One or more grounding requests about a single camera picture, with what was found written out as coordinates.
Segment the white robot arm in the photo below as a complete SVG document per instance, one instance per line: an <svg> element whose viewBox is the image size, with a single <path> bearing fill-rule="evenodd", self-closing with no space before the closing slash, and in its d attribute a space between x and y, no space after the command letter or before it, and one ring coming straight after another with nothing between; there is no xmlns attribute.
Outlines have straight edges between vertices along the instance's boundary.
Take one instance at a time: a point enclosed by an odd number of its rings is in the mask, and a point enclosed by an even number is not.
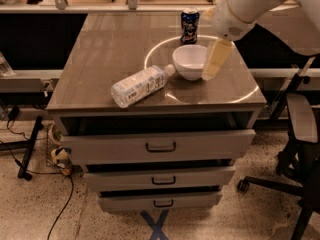
<svg viewBox="0 0 320 240"><path fill-rule="evenodd" d="M208 48L202 78L215 77L229 57L232 43L261 23L293 51L319 53L320 0L219 0L204 13L217 40Z"/></svg>

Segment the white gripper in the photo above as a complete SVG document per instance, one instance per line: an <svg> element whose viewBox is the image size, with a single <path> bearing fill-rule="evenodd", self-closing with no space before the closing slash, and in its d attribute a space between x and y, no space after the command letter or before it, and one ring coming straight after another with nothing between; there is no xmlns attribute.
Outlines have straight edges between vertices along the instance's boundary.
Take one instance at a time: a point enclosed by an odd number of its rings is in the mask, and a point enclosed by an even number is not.
<svg viewBox="0 0 320 240"><path fill-rule="evenodd" d="M220 0L215 8L201 14L204 20L212 20L214 33L220 37L208 46L203 80L209 81L216 76L232 51L231 41L242 39L253 28L255 2L256 0Z"/></svg>

